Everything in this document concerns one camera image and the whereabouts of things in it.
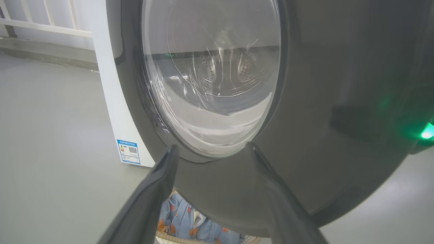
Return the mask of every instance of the laundry basket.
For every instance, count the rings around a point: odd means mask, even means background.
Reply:
[[[155,234],[155,238],[157,238],[160,244],[204,244],[203,241],[194,241],[194,240],[186,240],[178,237],[174,237],[168,235],[164,232],[159,232]],[[241,244],[258,244],[261,238],[254,236],[244,236],[244,241]]]

